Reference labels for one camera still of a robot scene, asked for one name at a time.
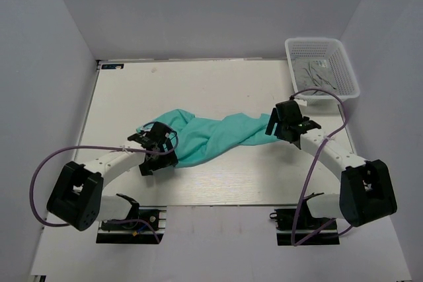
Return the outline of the teal green t shirt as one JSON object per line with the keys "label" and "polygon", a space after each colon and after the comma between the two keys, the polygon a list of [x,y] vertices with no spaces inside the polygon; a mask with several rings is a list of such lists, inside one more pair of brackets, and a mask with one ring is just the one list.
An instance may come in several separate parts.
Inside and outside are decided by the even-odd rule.
{"label": "teal green t shirt", "polygon": [[200,118],[186,110],[176,109],[155,118],[176,131],[178,168],[203,164],[237,146],[257,146],[274,143],[278,139],[266,135],[270,116],[257,118],[244,113],[231,114],[222,120]]}

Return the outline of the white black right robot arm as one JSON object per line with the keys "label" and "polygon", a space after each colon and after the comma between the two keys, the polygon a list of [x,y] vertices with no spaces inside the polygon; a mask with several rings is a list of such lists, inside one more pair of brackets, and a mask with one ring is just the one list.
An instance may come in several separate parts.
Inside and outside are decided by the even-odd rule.
{"label": "white black right robot arm", "polygon": [[323,218],[344,219],[360,227],[397,212],[388,166],[382,160],[366,160],[347,151],[318,123],[303,116],[296,101],[273,108],[265,133],[312,155],[313,164],[320,162],[340,182],[339,194],[301,193],[297,210],[304,227],[314,228]]}

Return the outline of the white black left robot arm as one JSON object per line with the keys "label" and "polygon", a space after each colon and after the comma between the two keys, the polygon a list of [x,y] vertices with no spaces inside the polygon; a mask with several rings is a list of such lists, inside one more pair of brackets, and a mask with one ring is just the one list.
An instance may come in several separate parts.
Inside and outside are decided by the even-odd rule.
{"label": "white black left robot arm", "polygon": [[47,210],[79,231],[94,222],[134,228],[139,223],[140,204],[124,194],[104,195],[111,181],[132,168],[142,176],[178,164],[178,135],[161,122],[147,124],[127,138],[121,147],[89,162],[71,161],[61,170],[47,202]]}

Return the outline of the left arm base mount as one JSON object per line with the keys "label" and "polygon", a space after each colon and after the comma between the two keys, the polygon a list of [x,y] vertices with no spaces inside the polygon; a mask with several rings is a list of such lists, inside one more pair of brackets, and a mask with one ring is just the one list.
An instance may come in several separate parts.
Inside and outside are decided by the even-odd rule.
{"label": "left arm base mount", "polygon": [[138,220],[131,223],[103,221],[98,226],[97,244],[159,244],[164,236],[167,208],[140,207]]}

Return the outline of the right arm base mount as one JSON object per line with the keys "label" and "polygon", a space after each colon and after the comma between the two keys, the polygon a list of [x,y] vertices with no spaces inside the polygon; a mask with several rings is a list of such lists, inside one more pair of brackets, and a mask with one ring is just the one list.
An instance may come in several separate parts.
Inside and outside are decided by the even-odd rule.
{"label": "right arm base mount", "polygon": [[[293,219],[295,216],[294,207],[280,207],[269,214],[269,218],[276,225],[276,240],[278,246],[291,246],[291,231],[293,226]],[[295,230],[295,241],[305,238],[314,230],[319,229],[329,219],[312,218],[310,212],[303,208],[300,211]],[[324,246],[324,245],[339,245],[338,228],[336,222],[331,223],[325,227],[320,233],[306,240],[301,246]]]}

